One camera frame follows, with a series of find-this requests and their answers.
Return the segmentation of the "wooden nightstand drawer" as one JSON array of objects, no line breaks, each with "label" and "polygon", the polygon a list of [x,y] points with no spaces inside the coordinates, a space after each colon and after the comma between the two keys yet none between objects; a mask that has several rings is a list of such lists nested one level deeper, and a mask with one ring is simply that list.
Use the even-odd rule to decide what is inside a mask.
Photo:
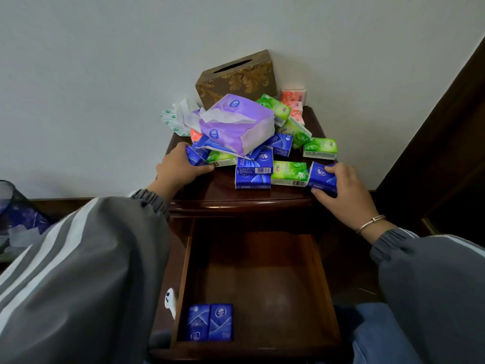
[{"label": "wooden nightstand drawer", "polygon": [[[215,229],[195,220],[187,240],[171,350],[174,360],[339,356],[340,331],[311,234]],[[194,304],[233,305],[229,342],[186,341]]]}]

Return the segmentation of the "wastebasket with blue liner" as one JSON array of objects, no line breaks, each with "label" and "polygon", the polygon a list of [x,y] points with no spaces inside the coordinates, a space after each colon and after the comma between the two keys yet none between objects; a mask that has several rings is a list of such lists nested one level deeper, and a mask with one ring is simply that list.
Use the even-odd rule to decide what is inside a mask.
[{"label": "wastebasket with blue liner", "polygon": [[0,179],[0,264],[11,263],[40,242],[53,224],[13,183]]}]

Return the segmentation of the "green tissue packet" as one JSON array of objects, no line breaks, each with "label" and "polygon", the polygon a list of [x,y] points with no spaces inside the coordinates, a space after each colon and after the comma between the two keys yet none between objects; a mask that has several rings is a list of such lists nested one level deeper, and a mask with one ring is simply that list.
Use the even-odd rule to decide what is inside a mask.
[{"label": "green tissue packet", "polygon": [[311,138],[303,146],[304,158],[319,158],[324,160],[336,160],[338,148],[336,141],[329,138]]},{"label": "green tissue packet", "polygon": [[238,157],[229,153],[211,150],[208,154],[206,162],[214,167],[224,167],[237,165]]},{"label": "green tissue packet", "polygon": [[275,125],[277,127],[284,126],[290,116],[291,108],[289,106],[267,94],[263,94],[259,99],[256,100],[256,103],[271,109],[274,112]]},{"label": "green tissue packet", "polygon": [[293,136],[293,149],[299,149],[312,139],[312,133],[292,116],[289,116],[281,127],[277,127],[276,132]]},{"label": "green tissue packet", "polygon": [[308,183],[307,164],[303,162],[273,161],[271,185],[306,187]]}]

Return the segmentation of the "dark wooden door frame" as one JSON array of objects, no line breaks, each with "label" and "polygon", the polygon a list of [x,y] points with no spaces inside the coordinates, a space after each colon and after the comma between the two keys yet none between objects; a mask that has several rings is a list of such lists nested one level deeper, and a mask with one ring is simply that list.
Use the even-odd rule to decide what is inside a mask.
[{"label": "dark wooden door frame", "polygon": [[485,247],[485,37],[375,196],[398,226]]}]

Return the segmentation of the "brown gold tissue box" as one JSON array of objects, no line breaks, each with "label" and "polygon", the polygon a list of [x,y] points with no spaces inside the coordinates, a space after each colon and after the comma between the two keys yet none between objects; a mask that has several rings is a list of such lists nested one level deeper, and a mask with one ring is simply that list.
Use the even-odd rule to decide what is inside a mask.
[{"label": "brown gold tissue box", "polygon": [[227,94],[252,101],[263,94],[278,96],[270,52],[265,49],[203,71],[196,82],[196,90],[204,109],[209,109]]}]

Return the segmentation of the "person's left hand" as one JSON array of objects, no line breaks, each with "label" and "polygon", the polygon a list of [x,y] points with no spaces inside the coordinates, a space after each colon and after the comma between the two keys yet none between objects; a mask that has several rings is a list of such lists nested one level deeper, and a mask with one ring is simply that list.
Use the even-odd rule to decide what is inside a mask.
[{"label": "person's left hand", "polygon": [[186,178],[186,166],[190,165],[185,149],[188,146],[180,142],[165,155],[162,162],[156,166],[156,179],[147,189],[169,201],[185,185],[192,183],[196,178]]}]

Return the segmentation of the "person's left forearm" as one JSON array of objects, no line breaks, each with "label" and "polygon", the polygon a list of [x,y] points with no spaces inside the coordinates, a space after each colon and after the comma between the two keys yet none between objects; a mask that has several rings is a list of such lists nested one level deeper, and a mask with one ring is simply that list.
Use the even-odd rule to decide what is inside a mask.
[{"label": "person's left forearm", "polygon": [[149,364],[182,181],[97,197],[50,227],[0,275],[0,364]]}]

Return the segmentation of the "white ghost figure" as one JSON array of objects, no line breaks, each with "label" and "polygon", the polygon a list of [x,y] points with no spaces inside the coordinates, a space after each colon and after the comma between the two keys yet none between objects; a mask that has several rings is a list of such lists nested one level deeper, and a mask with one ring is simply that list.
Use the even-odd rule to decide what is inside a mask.
[{"label": "white ghost figure", "polygon": [[173,288],[169,288],[164,297],[165,308],[171,312],[173,319],[177,317],[178,298]]}]

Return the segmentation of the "person's right forearm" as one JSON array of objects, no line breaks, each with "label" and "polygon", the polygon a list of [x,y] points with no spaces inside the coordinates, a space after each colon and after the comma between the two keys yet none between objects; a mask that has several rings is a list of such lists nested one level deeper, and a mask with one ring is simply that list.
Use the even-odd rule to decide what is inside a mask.
[{"label": "person's right forearm", "polygon": [[485,364],[485,247],[384,220],[363,237],[385,304],[422,364]]}]

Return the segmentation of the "crumpled white tissue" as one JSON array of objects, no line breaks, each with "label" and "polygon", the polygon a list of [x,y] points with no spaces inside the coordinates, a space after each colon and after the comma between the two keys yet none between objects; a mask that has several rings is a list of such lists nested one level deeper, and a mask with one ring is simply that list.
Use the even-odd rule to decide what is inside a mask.
[{"label": "crumpled white tissue", "polygon": [[201,133],[200,127],[200,107],[190,98],[185,98],[179,103],[173,103],[176,111],[176,121],[185,130],[193,129]]}]

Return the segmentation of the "person's blue jeans leg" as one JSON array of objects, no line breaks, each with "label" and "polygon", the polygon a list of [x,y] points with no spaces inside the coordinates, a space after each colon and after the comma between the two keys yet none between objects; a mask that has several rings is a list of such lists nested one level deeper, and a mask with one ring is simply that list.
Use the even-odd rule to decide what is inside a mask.
[{"label": "person's blue jeans leg", "polygon": [[363,303],[354,312],[352,364],[422,364],[387,304]]}]

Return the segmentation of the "white green tissue pack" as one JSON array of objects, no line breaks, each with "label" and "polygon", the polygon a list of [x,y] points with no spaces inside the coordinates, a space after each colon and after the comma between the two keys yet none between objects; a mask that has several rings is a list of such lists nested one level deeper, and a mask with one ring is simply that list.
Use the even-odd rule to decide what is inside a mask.
[{"label": "white green tissue pack", "polygon": [[191,128],[185,123],[184,111],[181,106],[176,105],[172,109],[162,111],[160,117],[162,122],[178,136],[191,136]]}]

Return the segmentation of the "dark wooden nightstand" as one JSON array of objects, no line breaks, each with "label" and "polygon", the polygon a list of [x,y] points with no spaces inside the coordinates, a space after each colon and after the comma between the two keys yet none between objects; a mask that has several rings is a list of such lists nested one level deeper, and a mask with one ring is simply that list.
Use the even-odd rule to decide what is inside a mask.
[{"label": "dark wooden nightstand", "polygon": [[[375,270],[368,259],[368,244],[362,242],[354,232],[345,228],[321,206],[309,188],[272,185],[269,190],[236,190],[234,180],[233,166],[219,167],[187,186],[171,202],[170,226],[175,238],[161,298],[168,287],[173,287],[179,296],[187,240],[192,222],[195,220],[208,222],[211,230],[219,224],[232,222],[236,225],[237,231],[253,226],[260,231],[311,234],[319,250],[333,307],[334,304],[352,305],[380,297],[375,283]],[[163,300],[160,300],[153,330],[171,328],[173,335],[176,319],[171,320],[170,313],[163,308]],[[168,349],[151,351],[154,363],[325,360],[308,357],[174,360],[171,343]],[[343,344],[343,351],[339,356],[326,359],[335,359],[339,362],[346,359],[350,353],[351,351]]]}]

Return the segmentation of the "purple soft tissue pack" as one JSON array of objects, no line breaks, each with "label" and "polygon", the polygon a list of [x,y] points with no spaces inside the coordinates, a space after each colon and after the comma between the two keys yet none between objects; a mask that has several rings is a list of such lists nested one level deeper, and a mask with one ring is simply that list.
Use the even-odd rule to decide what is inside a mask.
[{"label": "purple soft tissue pack", "polygon": [[274,111],[245,97],[227,94],[199,115],[201,132],[242,158],[275,134]]}]

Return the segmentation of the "person's right hand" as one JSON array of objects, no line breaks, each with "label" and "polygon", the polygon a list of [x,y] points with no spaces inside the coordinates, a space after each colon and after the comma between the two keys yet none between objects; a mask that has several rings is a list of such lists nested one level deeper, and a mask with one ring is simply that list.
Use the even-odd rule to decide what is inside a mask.
[{"label": "person's right hand", "polygon": [[337,163],[334,166],[325,167],[325,170],[336,175],[336,198],[340,202],[338,209],[328,210],[344,225],[364,236],[375,226],[374,219],[380,214],[355,167]]}]

